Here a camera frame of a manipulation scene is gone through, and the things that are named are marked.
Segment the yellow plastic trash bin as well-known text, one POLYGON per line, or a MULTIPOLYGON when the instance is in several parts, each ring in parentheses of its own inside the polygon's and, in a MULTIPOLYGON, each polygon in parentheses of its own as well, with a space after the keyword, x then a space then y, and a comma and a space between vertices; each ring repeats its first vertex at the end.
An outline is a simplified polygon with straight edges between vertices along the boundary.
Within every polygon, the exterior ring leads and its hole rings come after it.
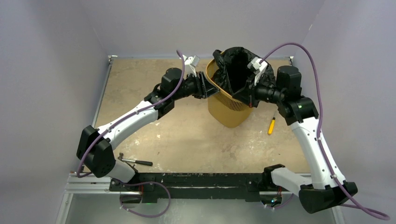
MULTIPOLYGON (((217 69, 214 58, 206 66, 206 76, 209 81, 218 87, 212 80, 214 71, 217 69)), ((233 99, 231 95, 226 93, 221 88, 220 92, 209 97, 208 99, 208 110, 209 113, 222 125, 234 128, 239 126, 243 121, 245 121, 252 108, 249 108, 242 102, 233 99)))

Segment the black plastic trash bag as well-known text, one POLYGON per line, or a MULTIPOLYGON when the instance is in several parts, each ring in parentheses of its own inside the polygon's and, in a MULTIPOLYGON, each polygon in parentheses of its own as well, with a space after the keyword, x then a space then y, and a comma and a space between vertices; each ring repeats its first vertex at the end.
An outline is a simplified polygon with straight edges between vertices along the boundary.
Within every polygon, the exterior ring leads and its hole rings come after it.
POLYGON ((240 81, 255 77, 254 73, 247 68, 247 64, 258 55, 244 47, 231 47, 225 51, 215 50, 213 58, 217 69, 211 80, 229 95, 232 88, 240 81))

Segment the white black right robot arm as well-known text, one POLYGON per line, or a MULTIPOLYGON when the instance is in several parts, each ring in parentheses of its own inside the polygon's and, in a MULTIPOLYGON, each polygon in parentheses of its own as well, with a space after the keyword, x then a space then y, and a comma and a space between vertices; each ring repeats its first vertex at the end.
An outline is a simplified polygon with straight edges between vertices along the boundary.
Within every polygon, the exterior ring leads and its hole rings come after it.
POLYGON ((319 114, 314 102, 302 95, 302 75, 294 66, 281 66, 277 74, 255 74, 251 69, 232 69, 229 88, 234 99, 255 107, 260 101, 277 105, 298 139, 310 167, 310 178, 277 164, 266 167, 259 181, 248 180, 247 190, 287 189, 299 197, 310 214, 340 206, 357 193, 354 182, 347 182, 337 169, 319 128, 319 114))

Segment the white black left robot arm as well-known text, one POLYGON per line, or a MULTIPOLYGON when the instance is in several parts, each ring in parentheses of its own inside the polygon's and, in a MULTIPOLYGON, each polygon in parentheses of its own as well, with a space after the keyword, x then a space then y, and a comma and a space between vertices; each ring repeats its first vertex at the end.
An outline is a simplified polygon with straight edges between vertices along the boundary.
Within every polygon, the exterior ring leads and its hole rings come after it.
POLYGON ((78 177, 83 177, 80 172, 86 167, 97 178, 109 176, 120 180, 128 191, 137 189, 137 170, 116 159, 113 150, 137 130, 170 112, 176 100, 189 96, 208 98, 217 92, 219 88, 201 71, 184 78, 183 70, 167 69, 161 82, 135 108, 106 125, 89 125, 82 130, 77 149, 78 177))

